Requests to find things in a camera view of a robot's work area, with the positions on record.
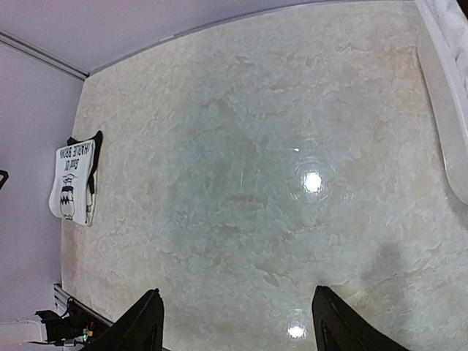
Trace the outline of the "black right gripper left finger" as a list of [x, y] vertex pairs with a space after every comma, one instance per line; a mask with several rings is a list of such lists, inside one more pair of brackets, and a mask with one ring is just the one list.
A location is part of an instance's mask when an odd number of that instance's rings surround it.
[[159, 290], [148, 290], [109, 329], [82, 350], [162, 351], [164, 312]]

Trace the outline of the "white and green t-shirt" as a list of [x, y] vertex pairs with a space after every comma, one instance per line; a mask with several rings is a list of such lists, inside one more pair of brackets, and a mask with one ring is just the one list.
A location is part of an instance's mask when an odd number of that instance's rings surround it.
[[55, 174], [48, 205], [52, 215], [82, 226], [91, 225], [97, 193], [97, 168], [103, 134], [88, 140], [69, 138], [56, 151]]

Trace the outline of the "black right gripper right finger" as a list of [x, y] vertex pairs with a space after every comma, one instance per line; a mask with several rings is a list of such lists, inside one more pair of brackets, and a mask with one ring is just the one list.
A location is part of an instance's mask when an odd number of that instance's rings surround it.
[[329, 287], [316, 287], [312, 316], [318, 350], [407, 350], [373, 328]]

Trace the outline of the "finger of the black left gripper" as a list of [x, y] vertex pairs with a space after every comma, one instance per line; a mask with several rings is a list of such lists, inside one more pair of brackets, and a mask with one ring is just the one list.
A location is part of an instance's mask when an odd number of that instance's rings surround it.
[[0, 170], [0, 186], [3, 186], [9, 178], [9, 173], [6, 170]]

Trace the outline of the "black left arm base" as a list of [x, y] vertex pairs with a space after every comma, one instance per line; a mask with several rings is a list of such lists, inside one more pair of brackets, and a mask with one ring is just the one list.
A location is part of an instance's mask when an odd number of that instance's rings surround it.
[[39, 341], [39, 344], [52, 344], [56, 347], [86, 346], [109, 329], [77, 312], [70, 312], [62, 317], [51, 310], [39, 310], [34, 315], [45, 326], [45, 341]]

